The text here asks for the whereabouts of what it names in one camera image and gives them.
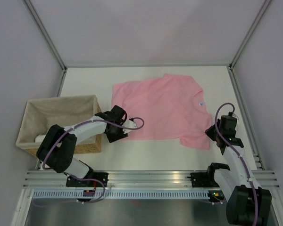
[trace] purple cable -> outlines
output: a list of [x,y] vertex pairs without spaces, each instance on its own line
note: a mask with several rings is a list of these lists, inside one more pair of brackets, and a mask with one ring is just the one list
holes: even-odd
[[[82,126],[82,125],[85,125],[85,124],[88,124],[88,123],[97,122],[97,121],[99,121],[99,122],[105,122],[105,123],[107,123],[107,124],[110,124],[110,125],[119,127],[119,128],[121,128],[121,129],[130,129],[130,130],[138,130],[138,129],[141,129],[141,128],[145,125],[144,119],[142,119],[142,118],[140,118],[140,117],[135,117],[135,118],[132,118],[132,119],[133,119],[133,120],[134,120],[134,119],[139,119],[139,120],[141,120],[141,121],[142,121],[142,125],[141,125],[140,127],[137,127],[137,128],[128,128],[128,127],[124,127],[124,126],[117,125],[117,124],[115,124],[115,123],[113,123],[113,122],[110,122],[110,121],[101,120],[101,119],[95,119],[95,120],[93,120],[93,121],[92,121],[92,120],[83,121],[83,122],[77,124],[77,125],[74,127],[74,129],[76,129],[76,128]],[[43,170],[49,170],[49,169],[51,169],[51,168],[46,168],[46,167],[45,167],[45,164],[46,164],[46,162],[47,162],[49,156],[51,155],[51,153],[53,152],[53,150],[55,149],[55,147],[58,145],[58,143],[60,143],[60,141],[63,139],[63,137],[66,136],[66,134],[69,133],[69,132],[72,131],[72,130],[73,130],[73,128],[70,128],[70,129],[68,129],[67,131],[65,131],[65,133],[63,133],[63,134],[59,137],[59,139],[57,139],[57,141],[53,144],[53,146],[51,147],[51,149],[49,150],[49,152],[47,153],[47,155],[46,155],[46,157],[45,157],[45,159],[44,159],[44,161],[43,161],[43,164],[42,164]]]
[[[215,128],[216,128],[216,131],[217,131],[218,135],[224,140],[224,142],[225,142],[227,145],[229,145],[230,148],[231,148],[238,156],[240,156],[240,154],[239,154],[239,152],[236,150],[236,148],[234,148],[234,146],[231,145],[231,144],[222,136],[222,134],[221,134],[221,132],[220,132],[218,126],[217,126],[217,119],[218,119],[219,111],[220,111],[221,108],[223,108],[225,105],[230,105],[230,106],[232,106],[232,107],[233,107],[233,111],[232,111],[232,112],[234,113],[234,111],[235,111],[235,106],[234,106],[232,103],[224,103],[223,105],[221,105],[221,106],[218,108],[218,110],[217,110],[217,112],[216,112],[216,115],[215,115]],[[243,166],[244,166],[244,168],[245,168],[245,171],[246,171],[246,174],[247,174],[248,179],[251,179],[251,177],[250,177],[250,172],[249,172],[249,170],[248,170],[248,168],[247,168],[247,165],[246,165],[244,159],[243,159],[243,158],[240,158],[240,160],[241,160],[241,162],[242,162],[242,164],[243,164]],[[256,189],[255,189],[255,186],[254,186],[253,182],[252,182],[252,181],[249,181],[249,183],[250,183],[251,189],[252,189],[252,191],[253,191],[253,194],[254,194],[254,201],[255,201],[255,217],[254,217],[254,221],[253,221],[252,226],[256,226],[257,221],[258,221],[258,198],[257,198],[257,193],[256,193]]]
[[[98,202],[105,194],[105,186],[104,184],[97,180],[97,179],[80,179],[80,178],[77,178],[76,176],[73,176],[71,175],[73,178],[77,179],[77,180],[81,180],[81,181],[95,181],[95,182],[98,182],[102,187],[103,187],[103,192],[100,194],[99,198],[95,199],[95,200],[90,200],[90,201],[86,201],[86,202],[80,202],[80,203],[94,203],[94,202]],[[38,207],[38,208],[44,208],[44,207],[51,207],[51,206],[54,206],[54,205],[57,205],[57,204],[60,204],[60,203],[71,203],[71,202],[77,202],[75,200],[67,200],[67,201],[62,201],[62,202],[56,202],[54,204],[49,204],[49,205],[38,205],[34,202],[34,199],[32,199],[32,204],[35,206],[35,207]]]
[[140,118],[140,117],[135,117],[135,118],[132,118],[132,119],[133,119],[133,120],[134,120],[134,119],[139,119],[139,120],[141,120],[141,121],[142,121],[142,125],[141,125],[140,127],[137,127],[137,128],[129,128],[129,127],[117,125],[117,124],[115,124],[115,123],[113,123],[113,122],[110,122],[110,121],[106,121],[106,120],[102,120],[102,119],[95,119],[95,120],[83,121],[83,122],[77,124],[77,125],[74,127],[74,129],[76,129],[76,128],[82,126],[82,125],[85,125],[85,124],[88,124],[88,123],[92,123],[92,122],[98,122],[98,121],[99,121],[99,122],[104,122],[104,123],[107,123],[107,124],[110,124],[110,125],[113,125],[113,126],[115,126],[115,127],[121,128],[121,129],[130,129],[130,130],[138,130],[138,129],[141,129],[141,128],[145,125],[144,119],[142,119],[142,118]]
[[43,161],[43,164],[42,164],[42,169],[43,169],[43,170],[50,170],[50,169],[51,169],[50,167],[46,168],[46,167],[45,167],[45,163],[47,162],[49,156],[51,155],[51,153],[53,152],[53,150],[55,149],[55,147],[58,145],[58,143],[60,143],[60,141],[63,139],[63,137],[66,136],[66,134],[69,133],[69,132],[72,131],[72,130],[73,130],[73,128],[70,128],[70,129],[68,129],[67,131],[65,131],[65,132],[57,139],[57,141],[53,144],[53,146],[51,147],[51,149],[49,150],[49,152],[47,153],[47,155],[46,155],[46,157],[45,157],[45,159],[44,159],[44,161]]
[[[69,133],[70,131],[72,131],[73,129],[76,129],[76,128],[82,126],[82,125],[85,125],[85,124],[88,124],[88,123],[93,123],[93,122],[104,122],[104,123],[107,123],[107,124],[116,126],[116,127],[118,127],[118,128],[121,128],[121,129],[130,129],[130,130],[138,130],[138,129],[141,129],[141,128],[145,125],[144,119],[142,119],[142,118],[140,118],[140,117],[132,118],[132,120],[134,120],[134,119],[139,119],[139,120],[141,120],[141,121],[142,121],[142,125],[141,125],[140,127],[137,127],[137,128],[128,128],[128,127],[124,127],[124,126],[117,125],[117,124],[115,124],[115,123],[113,123],[113,122],[110,122],[110,121],[100,120],[100,119],[95,119],[95,120],[93,120],[93,121],[92,121],[92,120],[83,121],[83,122],[77,124],[76,126],[74,126],[74,128],[70,128],[70,129],[68,129],[67,131],[65,131],[65,132],[57,139],[57,141],[53,144],[53,146],[51,147],[51,149],[49,150],[49,152],[47,153],[47,155],[46,155],[46,157],[45,157],[45,159],[44,159],[44,161],[43,161],[42,169],[43,169],[43,170],[50,170],[50,169],[51,169],[50,167],[49,167],[49,168],[46,168],[46,167],[45,167],[45,164],[46,164],[46,162],[47,162],[49,156],[51,155],[51,153],[53,152],[53,150],[55,149],[55,147],[58,145],[58,143],[60,143],[60,141],[63,139],[63,137],[66,136],[66,134],[68,134],[68,133]],[[97,202],[97,201],[99,201],[99,200],[101,199],[101,197],[104,196],[104,194],[105,194],[105,186],[104,186],[104,184],[103,184],[101,181],[99,181],[99,180],[97,180],[97,179],[92,179],[92,178],[90,178],[90,179],[80,179],[80,178],[77,178],[77,177],[74,176],[74,175],[71,175],[71,176],[72,176],[73,178],[75,178],[75,179],[77,179],[77,180],[81,180],[81,181],[96,181],[96,182],[100,183],[100,185],[103,187],[103,192],[102,192],[102,194],[99,196],[99,198],[97,198],[97,199],[95,199],[95,200],[87,201],[87,202],[84,202],[84,203],[94,203],[94,202]],[[33,201],[33,205],[36,206],[36,207],[49,207],[49,206],[52,206],[53,204],[47,205],[47,206],[39,206],[39,205],[35,204],[34,201]]]

